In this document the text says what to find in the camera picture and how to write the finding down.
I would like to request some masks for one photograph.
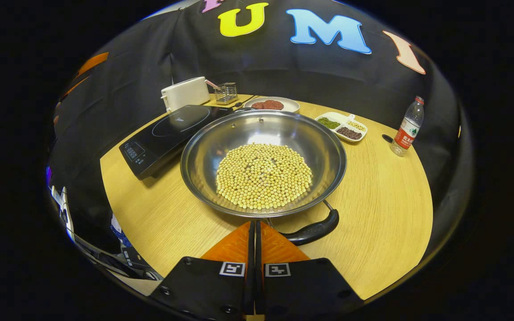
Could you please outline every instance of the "wok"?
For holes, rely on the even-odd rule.
[[[243,209],[216,192],[216,172],[227,152],[245,144],[287,145],[303,158],[312,172],[309,189],[293,202],[277,209]],[[223,213],[269,219],[297,214],[324,201],[326,219],[297,232],[284,234],[296,245],[330,233],[339,221],[338,211],[326,197],[340,184],[346,170],[346,154],[333,132],[312,118],[277,110],[235,112],[199,130],[186,144],[180,161],[184,183],[201,201]]]

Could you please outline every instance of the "black handle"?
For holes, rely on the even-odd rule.
[[[328,213],[328,217],[326,219],[323,219],[320,222],[307,225],[304,228],[298,230],[297,232],[281,234],[285,236],[289,241],[291,241],[294,245],[299,246],[310,242],[314,242],[326,236],[328,233],[334,231],[339,221],[338,211],[333,209],[327,201],[324,201],[324,203],[330,209],[330,212]]]

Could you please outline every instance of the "white toaster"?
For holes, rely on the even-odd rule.
[[[162,89],[162,97],[168,112],[176,111],[187,104],[203,104],[210,100],[206,77],[197,77]]]

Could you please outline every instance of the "wooden tabletop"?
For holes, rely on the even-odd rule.
[[[249,97],[239,95],[239,102]],[[298,103],[300,113],[311,118],[327,111],[348,115]],[[207,104],[216,106],[214,100]],[[339,210],[340,223],[329,235],[300,249],[312,259],[329,258],[359,297],[368,299],[420,262],[431,235],[432,198],[414,147],[398,157],[383,140],[382,134],[394,137],[397,128],[359,115],[355,119],[369,130],[357,143],[341,140],[347,169],[327,198]],[[196,199],[182,181],[179,157],[163,176],[139,181],[122,158],[119,145],[100,159],[106,195],[130,242],[159,274],[166,276],[184,256],[200,257],[248,221]],[[273,218],[273,225],[278,231],[293,232],[327,214],[320,203],[302,213]]]

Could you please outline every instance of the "plate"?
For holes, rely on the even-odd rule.
[[[283,98],[283,97],[261,97],[261,98],[255,98],[255,99],[252,99],[252,100],[249,100],[247,102],[245,102],[245,104],[243,104],[243,107],[251,107],[251,105],[255,104],[255,103],[259,103],[259,102],[264,102],[265,100],[277,100],[278,102],[282,103],[283,104],[283,111],[291,111],[291,112],[295,112],[298,114],[298,110],[300,109],[300,105],[298,104],[298,102],[292,100],[292,99],[288,99],[288,98]]]
[[[365,124],[354,120],[355,116],[353,114],[350,114],[350,116],[344,116],[337,112],[331,111],[331,112],[325,112],[324,114],[315,118],[315,120],[318,121],[320,118],[323,118],[323,117],[326,117],[333,122],[340,123],[339,126],[337,126],[337,128],[335,128],[335,129],[329,128],[329,130],[334,132],[336,134],[336,136],[338,136],[341,140],[346,140],[347,142],[359,142],[364,138],[364,136],[366,136],[366,133],[368,132],[368,127]],[[359,130],[357,128],[354,128],[353,126],[350,126],[348,124],[348,122],[356,123],[356,124],[359,124],[360,126],[363,126],[364,128],[366,128],[365,132],[363,132],[362,130]],[[362,134],[362,136],[358,140],[353,140],[351,138],[348,138],[347,136],[344,136],[343,134],[340,134],[339,132],[336,132],[337,130],[339,130],[343,127],[346,127],[349,130],[353,130],[355,132],[359,132],[360,134]]]

